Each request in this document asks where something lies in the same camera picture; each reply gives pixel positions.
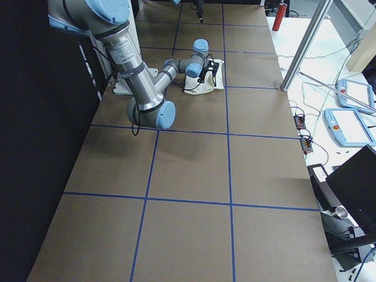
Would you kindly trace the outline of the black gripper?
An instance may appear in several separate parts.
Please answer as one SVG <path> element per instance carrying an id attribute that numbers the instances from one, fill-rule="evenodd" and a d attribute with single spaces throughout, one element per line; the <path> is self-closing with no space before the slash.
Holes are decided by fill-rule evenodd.
<path id="1" fill-rule="evenodd" d="M 204 0 L 193 0 L 193 9 L 196 11 L 197 16 L 199 16 L 199 21 L 203 23 L 203 4 Z"/>
<path id="2" fill-rule="evenodd" d="M 214 60 L 208 59 L 202 68 L 202 73 L 198 77 L 198 83 L 201 84 L 205 82 L 207 72 L 211 72 L 212 76 L 216 76 L 218 69 L 219 63 Z"/>

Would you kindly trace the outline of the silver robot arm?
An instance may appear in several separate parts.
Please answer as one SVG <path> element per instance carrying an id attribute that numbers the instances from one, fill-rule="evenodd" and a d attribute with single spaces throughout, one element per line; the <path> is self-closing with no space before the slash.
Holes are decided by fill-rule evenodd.
<path id="1" fill-rule="evenodd" d="M 204 83 L 207 72 L 217 73 L 219 64 L 209 58 L 204 39 L 193 43 L 187 59 L 169 59 L 152 76 L 140 54 L 137 34 L 131 32 L 134 20 L 129 1 L 48 1 L 51 27 L 81 36 L 93 35 L 113 59 L 133 95 L 127 107 L 128 119 L 137 126 L 168 129 L 175 120 L 176 108 L 163 91 L 179 73 Z"/>
<path id="2" fill-rule="evenodd" d="M 181 3 L 181 0 L 171 0 L 172 3 L 175 5 L 178 5 Z M 200 23 L 203 23 L 203 4 L 204 0 L 192 0 L 193 9 L 196 11 L 196 15 L 200 21 Z"/>

